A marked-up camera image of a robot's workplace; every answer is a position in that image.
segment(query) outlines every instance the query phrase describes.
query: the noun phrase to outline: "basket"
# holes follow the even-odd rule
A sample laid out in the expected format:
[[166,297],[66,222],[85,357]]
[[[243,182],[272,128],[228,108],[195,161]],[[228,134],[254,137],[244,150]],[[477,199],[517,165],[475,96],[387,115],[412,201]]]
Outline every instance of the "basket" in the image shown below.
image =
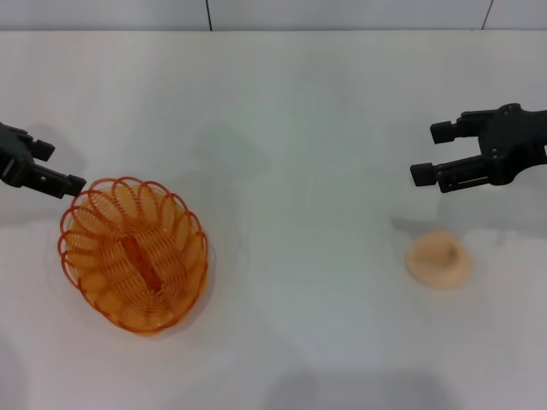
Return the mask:
[[142,335],[179,323],[207,285],[197,216],[156,182],[99,179],[61,219],[62,270],[114,325]]

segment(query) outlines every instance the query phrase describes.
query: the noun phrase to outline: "beige object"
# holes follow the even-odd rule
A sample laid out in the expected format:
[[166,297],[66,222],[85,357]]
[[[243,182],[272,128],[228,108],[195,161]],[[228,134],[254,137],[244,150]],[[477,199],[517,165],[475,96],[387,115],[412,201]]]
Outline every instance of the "beige object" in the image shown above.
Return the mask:
[[447,231],[418,237],[410,245],[405,262],[412,276],[436,289],[451,289],[466,283],[472,269],[468,252]]

